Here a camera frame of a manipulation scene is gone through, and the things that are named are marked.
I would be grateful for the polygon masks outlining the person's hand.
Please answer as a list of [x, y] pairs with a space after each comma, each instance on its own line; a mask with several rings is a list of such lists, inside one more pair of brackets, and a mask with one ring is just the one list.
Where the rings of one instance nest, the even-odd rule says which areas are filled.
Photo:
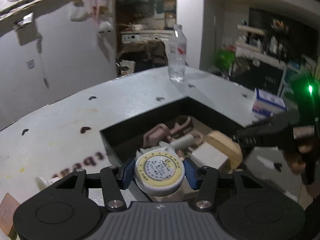
[[312, 144], [300, 145], [293, 152], [283, 150], [283, 157], [294, 175], [300, 175], [305, 171], [306, 163], [303, 155], [313, 150]]

